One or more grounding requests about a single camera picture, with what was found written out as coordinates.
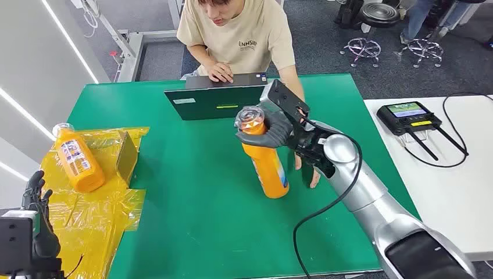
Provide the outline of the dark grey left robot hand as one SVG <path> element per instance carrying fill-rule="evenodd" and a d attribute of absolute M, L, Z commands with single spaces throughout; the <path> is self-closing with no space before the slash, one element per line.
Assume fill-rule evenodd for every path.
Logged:
<path fill-rule="evenodd" d="M 36 257 L 56 258 L 60 252 L 60 243 L 49 221 L 49 198 L 53 191 L 48 189 L 41 196 L 45 185 L 44 174 L 43 170 L 37 170 L 28 180 L 21 209 L 36 211 L 39 215 L 39 232 L 33 240 L 33 252 Z"/>

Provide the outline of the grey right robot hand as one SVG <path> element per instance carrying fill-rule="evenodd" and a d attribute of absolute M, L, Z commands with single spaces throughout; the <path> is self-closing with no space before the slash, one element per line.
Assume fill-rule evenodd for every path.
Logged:
<path fill-rule="evenodd" d="M 247 128 L 264 124 L 265 132 L 258 135 L 248 134 Z M 288 137 L 293 131 L 293 125 L 281 111 L 271 112 L 258 106 L 246 106 L 241 109 L 234 122 L 238 129 L 236 137 L 246 145 L 265 148 L 278 148 L 287 144 Z"/>

